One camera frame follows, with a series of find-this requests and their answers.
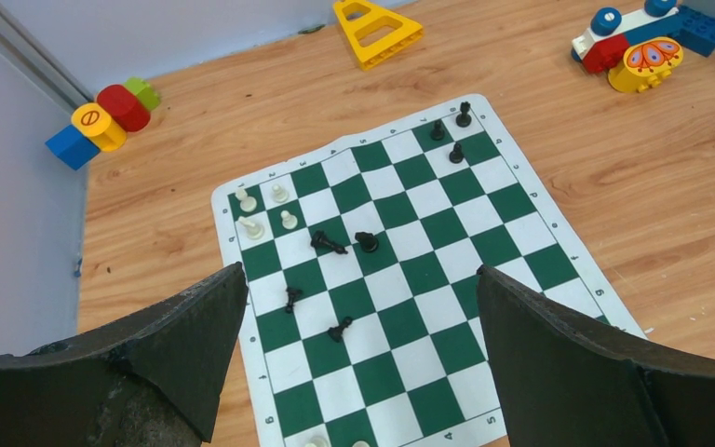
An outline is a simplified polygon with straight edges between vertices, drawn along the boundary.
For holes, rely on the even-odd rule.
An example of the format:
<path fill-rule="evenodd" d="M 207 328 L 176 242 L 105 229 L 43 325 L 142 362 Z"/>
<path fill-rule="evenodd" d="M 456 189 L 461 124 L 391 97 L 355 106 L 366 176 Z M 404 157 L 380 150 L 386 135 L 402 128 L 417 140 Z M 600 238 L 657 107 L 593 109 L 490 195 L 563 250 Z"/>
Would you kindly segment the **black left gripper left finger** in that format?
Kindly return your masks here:
<path fill-rule="evenodd" d="M 211 441 L 247 298 L 235 263 L 97 329 L 0 355 L 0 446 Z"/>

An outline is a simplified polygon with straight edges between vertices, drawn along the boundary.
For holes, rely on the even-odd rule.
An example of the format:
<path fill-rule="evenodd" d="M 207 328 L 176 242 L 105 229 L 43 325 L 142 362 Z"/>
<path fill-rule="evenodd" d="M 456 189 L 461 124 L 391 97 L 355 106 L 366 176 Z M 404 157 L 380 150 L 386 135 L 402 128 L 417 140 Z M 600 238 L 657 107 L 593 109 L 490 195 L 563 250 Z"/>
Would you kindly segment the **black pawn by corner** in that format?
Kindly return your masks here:
<path fill-rule="evenodd" d="M 444 139 L 445 131 L 441 120 L 436 120 L 433 123 L 429 136 L 433 141 L 441 141 Z"/>

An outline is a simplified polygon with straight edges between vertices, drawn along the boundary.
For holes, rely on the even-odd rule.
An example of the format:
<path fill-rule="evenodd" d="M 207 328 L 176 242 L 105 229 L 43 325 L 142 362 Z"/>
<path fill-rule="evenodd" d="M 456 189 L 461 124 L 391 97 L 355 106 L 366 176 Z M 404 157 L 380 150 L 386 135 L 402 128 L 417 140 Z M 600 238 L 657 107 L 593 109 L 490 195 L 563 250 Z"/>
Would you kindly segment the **colourful cylinder block row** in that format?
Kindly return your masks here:
<path fill-rule="evenodd" d="M 46 148 L 78 170 L 102 152 L 121 148 L 130 133 L 144 129 L 161 104 L 160 94 L 139 77 L 102 89 L 94 102 L 79 106 L 71 124 L 46 140 Z"/>

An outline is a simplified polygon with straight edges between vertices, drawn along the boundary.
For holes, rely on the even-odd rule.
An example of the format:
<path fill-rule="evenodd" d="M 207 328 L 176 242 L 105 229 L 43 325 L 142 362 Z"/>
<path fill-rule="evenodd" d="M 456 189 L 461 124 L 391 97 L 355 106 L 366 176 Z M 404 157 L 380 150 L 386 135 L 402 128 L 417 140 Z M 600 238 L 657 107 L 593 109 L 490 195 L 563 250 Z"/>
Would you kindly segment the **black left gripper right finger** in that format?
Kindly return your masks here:
<path fill-rule="evenodd" d="M 715 359 L 624 332 L 478 270 L 477 301 L 513 446 L 715 446 Z"/>

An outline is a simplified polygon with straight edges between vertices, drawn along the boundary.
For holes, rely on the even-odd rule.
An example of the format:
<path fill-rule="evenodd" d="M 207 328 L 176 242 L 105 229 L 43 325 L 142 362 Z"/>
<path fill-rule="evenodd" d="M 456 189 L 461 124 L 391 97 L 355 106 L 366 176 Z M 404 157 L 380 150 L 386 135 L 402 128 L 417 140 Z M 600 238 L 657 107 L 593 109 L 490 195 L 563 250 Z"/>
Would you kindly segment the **grey blue brick stack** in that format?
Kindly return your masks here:
<path fill-rule="evenodd" d="M 709 57 L 715 50 L 715 0 L 684 0 L 680 29 L 672 37 L 683 47 Z"/>

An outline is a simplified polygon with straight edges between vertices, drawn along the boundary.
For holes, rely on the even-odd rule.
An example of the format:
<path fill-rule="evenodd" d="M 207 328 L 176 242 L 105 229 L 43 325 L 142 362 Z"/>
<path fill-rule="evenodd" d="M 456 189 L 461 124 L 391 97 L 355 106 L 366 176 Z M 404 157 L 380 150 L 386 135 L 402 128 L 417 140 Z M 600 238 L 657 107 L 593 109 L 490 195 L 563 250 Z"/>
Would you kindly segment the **yellow triangular frame block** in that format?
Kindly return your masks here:
<path fill-rule="evenodd" d="M 419 22 L 370 1 L 335 1 L 332 9 L 363 71 L 376 67 L 424 36 Z"/>

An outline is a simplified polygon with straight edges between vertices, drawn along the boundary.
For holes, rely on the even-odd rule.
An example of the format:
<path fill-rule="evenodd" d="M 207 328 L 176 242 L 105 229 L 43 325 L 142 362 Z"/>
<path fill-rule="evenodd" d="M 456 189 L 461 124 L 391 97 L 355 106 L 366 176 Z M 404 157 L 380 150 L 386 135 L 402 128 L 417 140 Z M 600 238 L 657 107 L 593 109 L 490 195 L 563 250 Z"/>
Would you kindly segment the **toy block car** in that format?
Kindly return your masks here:
<path fill-rule="evenodd" d="M 684 59 L 672 38 L 681 28 L 675 1 L 646 1 L 627 14 L 602 7 L 572 40 L 571 56 L 590 74 L 606 73 L 619 92 L 659 86 Z"/>

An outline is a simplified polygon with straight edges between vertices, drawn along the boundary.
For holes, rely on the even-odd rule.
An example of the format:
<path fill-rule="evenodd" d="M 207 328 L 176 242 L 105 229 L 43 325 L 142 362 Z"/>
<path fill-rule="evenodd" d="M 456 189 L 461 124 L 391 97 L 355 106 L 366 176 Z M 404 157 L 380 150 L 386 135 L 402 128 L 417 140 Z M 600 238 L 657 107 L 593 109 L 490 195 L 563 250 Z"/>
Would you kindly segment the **black rook corner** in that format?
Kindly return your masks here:
<path fill-rule="evenodd" d="M 459 128 L 467 128 L 472 122 L 472 116 L 470 114 L 471 104 L 470 102 L 461 102 L 459 107 L 459 114 L 455 117 L 455 123 Z"/>

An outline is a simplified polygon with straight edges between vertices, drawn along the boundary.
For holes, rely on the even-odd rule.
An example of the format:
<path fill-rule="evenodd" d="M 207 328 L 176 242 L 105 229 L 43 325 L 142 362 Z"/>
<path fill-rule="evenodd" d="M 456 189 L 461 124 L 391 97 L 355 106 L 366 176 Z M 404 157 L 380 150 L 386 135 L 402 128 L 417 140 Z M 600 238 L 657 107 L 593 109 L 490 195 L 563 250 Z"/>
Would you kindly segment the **green white chess mat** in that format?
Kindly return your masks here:
<path fill-rule="evenodd" d="M 455 123 L 461 102 L 467 128 Z M 436 120 L 441 141 L 429 136 Z M 223 262 L 247 278 L 239 343 L 263 446 L 503 437 L 477 307 L 483 265 L 641 334 L 479 94 L 224 183 L 211 206 Z M 314 249 L 317 230 L 348 253 Z M 376 235 L 378 249 L 364 252 L 356 232 Z M 304 292 L 291 314 L 288 287 Z M 344 317 L 353 322 L 336 343 L 327 330 Z"/>

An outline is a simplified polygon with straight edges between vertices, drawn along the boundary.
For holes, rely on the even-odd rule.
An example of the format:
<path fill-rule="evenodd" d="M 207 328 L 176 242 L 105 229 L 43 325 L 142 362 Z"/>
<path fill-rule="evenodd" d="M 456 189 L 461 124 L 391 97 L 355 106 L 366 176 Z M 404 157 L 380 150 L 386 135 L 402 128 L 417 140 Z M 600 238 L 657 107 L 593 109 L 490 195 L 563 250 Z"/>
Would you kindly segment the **black pawn lying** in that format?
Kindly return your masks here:
<path fill-rule="evenodd" d="M 327 330 L 327 335 L 336 343 L 341 343 L 343 341 L 344 331 L 352 325 L 353 319 L 351 317 L 344 317 L 341 322 L 334 327 L 330 327 Z"/>
<path fill-rule="evenodd" d="M 294 311 L 295 303 L 303 296 L 304 292 L 301 289 L 288 287 L 286 289 L 287 302 L 285 312 L 291 314 Z"/>

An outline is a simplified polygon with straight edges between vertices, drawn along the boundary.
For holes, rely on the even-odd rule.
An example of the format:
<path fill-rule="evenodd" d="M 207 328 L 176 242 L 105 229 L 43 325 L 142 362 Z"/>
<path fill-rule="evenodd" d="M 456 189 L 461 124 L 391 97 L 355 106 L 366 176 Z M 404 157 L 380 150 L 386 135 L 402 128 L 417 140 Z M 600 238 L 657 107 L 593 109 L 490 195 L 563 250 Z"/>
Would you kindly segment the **black bishop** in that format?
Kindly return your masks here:
<path fill-rule="evenodd" d="M 310 245 L 314 249 L 330 250 L 338 254 L 347 254 L 348 250 L 342 244 L 334 242 L 327 237 L 323 230 L 317 230 L 311 237 Z"/>

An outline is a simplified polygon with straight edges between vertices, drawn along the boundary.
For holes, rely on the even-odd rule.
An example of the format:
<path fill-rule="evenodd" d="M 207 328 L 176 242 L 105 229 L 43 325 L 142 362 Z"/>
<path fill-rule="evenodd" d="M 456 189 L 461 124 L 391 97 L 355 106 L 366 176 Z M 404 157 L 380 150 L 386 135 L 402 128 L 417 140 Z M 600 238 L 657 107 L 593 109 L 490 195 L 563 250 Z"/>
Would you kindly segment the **black knight piece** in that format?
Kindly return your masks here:
<path fill-rule="evenodd" d="M 374 252 L 379 247 L 379 239 L 370 232 L 356 232 L 355 240 L 364 252 Z"/>

